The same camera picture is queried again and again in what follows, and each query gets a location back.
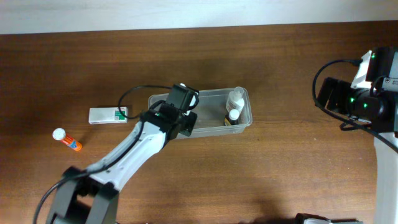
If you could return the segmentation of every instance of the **green label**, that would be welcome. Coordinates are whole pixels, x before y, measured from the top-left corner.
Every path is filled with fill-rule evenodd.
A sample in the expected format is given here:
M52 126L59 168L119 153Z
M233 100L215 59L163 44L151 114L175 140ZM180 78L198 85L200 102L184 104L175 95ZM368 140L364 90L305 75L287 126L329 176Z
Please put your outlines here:
M120 113L119 110L116 110L116 111L114 112L114 119L115 119L116 121L124 121L126 118Z

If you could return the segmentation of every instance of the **dark bottle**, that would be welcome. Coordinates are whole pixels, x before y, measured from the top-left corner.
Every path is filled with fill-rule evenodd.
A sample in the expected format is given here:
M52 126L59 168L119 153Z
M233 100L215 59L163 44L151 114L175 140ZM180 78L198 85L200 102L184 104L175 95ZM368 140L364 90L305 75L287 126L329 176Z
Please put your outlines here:
M231 111L229 111L227 115L225 115L224 124L226 126L237 125L239 124L238 118L239 118L239 111L237 109L232 109Z

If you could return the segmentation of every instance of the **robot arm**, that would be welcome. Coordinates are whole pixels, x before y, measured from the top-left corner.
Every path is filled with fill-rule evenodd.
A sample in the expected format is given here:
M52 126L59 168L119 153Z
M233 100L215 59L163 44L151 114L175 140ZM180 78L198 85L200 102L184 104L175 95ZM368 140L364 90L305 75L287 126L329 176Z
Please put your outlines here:
M61 185L47 216L47 224L115 224L119 192L143 163L158 153L178 133L189 136L197 120L191 112L198 104L199 92L185 85L174 85L166 101L158 101L141 114L139 122L118 146L84 171L74 167L64 178L89 173ZM77 196L94 197L93 206Z
M352 121L367 123L363 127L375 135L375 223L398 223L397 99L398 49L394 47L375 48L366 53L352 83L326 78L317 97L322 108L346 115ZM340 126L342 131L357 129L345 128L345 125ZM324 222L307 221L302 220L300 224Z

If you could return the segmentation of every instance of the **white wall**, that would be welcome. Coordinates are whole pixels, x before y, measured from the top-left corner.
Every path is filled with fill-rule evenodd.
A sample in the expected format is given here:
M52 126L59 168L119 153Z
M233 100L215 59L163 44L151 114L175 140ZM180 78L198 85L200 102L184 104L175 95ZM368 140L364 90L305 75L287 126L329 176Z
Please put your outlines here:
M0 0L0 34L396 19L397 0Z

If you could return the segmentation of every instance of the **cable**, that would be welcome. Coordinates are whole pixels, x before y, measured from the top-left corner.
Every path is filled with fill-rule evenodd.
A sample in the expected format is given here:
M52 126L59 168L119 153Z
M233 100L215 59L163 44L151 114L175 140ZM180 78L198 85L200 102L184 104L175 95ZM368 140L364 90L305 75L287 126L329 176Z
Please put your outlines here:
M362 60L349 60L349 59L340 59L340 60L334 60L331 62L328 62L326 65L322 66L321 69L319 69L319 71L317 72L317 74L314 76L313 78L313 82L312 82L312 99L315 102L315 106L318 107L319 109L321 109L324 113L326 113L327 115L331 116L332 118L335 118L339 121L342 121L346 124L350 124L355 128L361 129L363 131L366 131L367 133L373 135L375 138L377 138L378 140L382 141L384 144L388 145L392 150L394 150L396 153L398 153L398 147L393 145L393 143L389 142L387 139L385 139L383 136L381 136L379 133L368 129L366 126L360 125L355 123L354 121L348 120L348 119L344 119L341 116L338 116L334 113L332 113L331 111L326 110L318 101L317 99L317 94L315 93L315 87L317 85L317 79L318 76L321 74L321 72L327 68L329 65L333 65L334 63L339 63L339 62L348 62L351 63L355 66L359 66L359 64L362 62Z
M365 127L365 128L370 128L371 127L371 124L360 124L361 126L363 126L363 127ZM346 127L347 126L347 124L346 123L342 123L341 125L340 125L340 130L342 130L342 131L354 131L354 130L358 130L358 128L357 127L354 127L354 126L350 126L350 127Z
M160 85L140 85L140 86L136 86L136 87L133 87L133 88L129 89L127 92L125 92L125 93L120 97L119 103L118 103L119 112L120 112L120 114L121 114L123 117L125 117L125 118L127 118L127 119L136 119L136 118L139 117L140 113L137 114L137 115L135 115L135 116L132 116L132 117L125 115L124 113L122 113L122 110L121 110L120 107L121 107L122 100L123 100L123 98L124 98L126 95L128 95L129 93L131 93L131 92L134 91L134 90L139 90L139 89L141 89L141 88L165 88L165 89L168 89L168 90L171 90L171 89L172 89L172 88L169 87L169 86L160 86Z

